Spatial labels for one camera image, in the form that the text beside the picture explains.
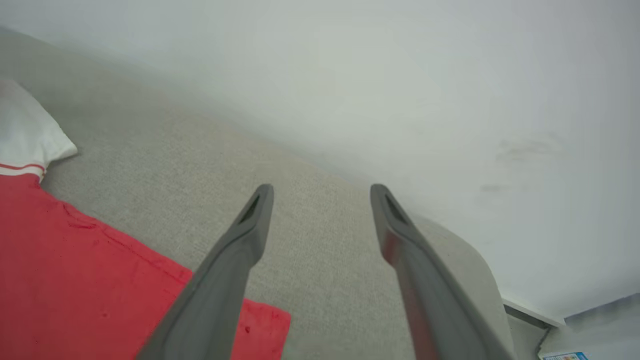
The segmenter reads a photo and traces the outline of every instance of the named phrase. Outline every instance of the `gray fabric surface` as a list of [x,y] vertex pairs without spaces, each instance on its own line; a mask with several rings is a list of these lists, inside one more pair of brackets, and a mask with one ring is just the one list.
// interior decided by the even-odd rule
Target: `gray fabric surface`
[[[50,166],[43,188],[189,268],[198,266],[254,189],[273,184],[268,243],[246,296],[291,313],[285,359],[413,357],[367,189],[23,35],[0,31],[0,76],[30,91],[79,149]],[[435,224],[419,227],[512,348],[481,256]]]

